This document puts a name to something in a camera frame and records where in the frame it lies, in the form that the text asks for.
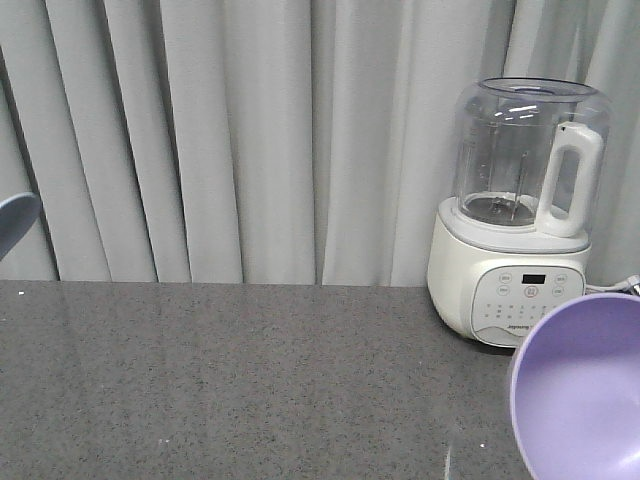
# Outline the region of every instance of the speckled stone surface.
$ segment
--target speckled stone surface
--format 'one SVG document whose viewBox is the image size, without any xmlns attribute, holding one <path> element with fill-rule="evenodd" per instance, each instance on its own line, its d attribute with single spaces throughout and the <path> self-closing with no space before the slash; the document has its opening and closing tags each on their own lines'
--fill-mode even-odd
<svg viewBox="0 0 640 480">
<path fill-rule="evenodd" d="M 0 282 L 0 478 L 524 480 L 509 360 L 418 288 Z"/>
</svg>

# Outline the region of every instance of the lavender bowl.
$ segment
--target lavender bowl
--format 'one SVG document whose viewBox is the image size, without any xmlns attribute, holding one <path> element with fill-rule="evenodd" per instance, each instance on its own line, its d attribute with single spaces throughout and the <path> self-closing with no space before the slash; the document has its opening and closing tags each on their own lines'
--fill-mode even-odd
<svg viewBox="0 0 640 480">
<path fill-rule="evenodd" d="M 588 295 L 514 354 L 509 410 L 536 480 L 640 479 L 640 298 Z"/>
</svg>

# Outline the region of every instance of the curtain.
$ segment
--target curtain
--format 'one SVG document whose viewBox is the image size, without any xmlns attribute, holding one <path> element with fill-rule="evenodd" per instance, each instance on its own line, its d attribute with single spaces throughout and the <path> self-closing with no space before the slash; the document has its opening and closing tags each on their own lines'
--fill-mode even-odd
<svg viewBox="0 0 640 480">
<path fill-rule="evenodd" d="M 456 99 L 508 75 L 611 98 L 588 277 L 617 281 L 639 24 L 635 0 L 0 0 L 0 197 L 44 204 L 0 278 L 424 285 Z"/>
</svg>

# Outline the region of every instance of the white handle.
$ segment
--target white handle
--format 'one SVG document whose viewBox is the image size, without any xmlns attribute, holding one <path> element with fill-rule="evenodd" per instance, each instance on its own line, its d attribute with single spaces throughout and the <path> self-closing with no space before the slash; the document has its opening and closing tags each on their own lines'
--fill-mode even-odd
<svg viewBox="0 0 640 480">
<path fill-rule="evenodd" d="M 582 230 L 595 193 L 598 162 L 603 146 L 602 137 L 582 123 L 565 122 L 558 125 L 540 193 L 534 222 L 536 230 L 556 237 L 572 237 Z M 551 208 L 560 167 L 567 151 L 578 155 L 578 171 L 568 216 L 558 218 L 553 215 Z"/>
</svg>

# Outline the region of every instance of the blender jug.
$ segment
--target blender jug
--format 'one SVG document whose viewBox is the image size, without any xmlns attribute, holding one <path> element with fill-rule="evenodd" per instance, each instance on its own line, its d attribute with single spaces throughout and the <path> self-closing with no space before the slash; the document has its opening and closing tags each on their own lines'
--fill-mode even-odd
<svg viewBox="0 0 640 480">
<path fill-rule="evenodd" d="M 608 100 L 577 83 L 484 80 L 463 92 L 459 211 L 488 225 L 571 237 L 588 229 Z"/>
</svg>

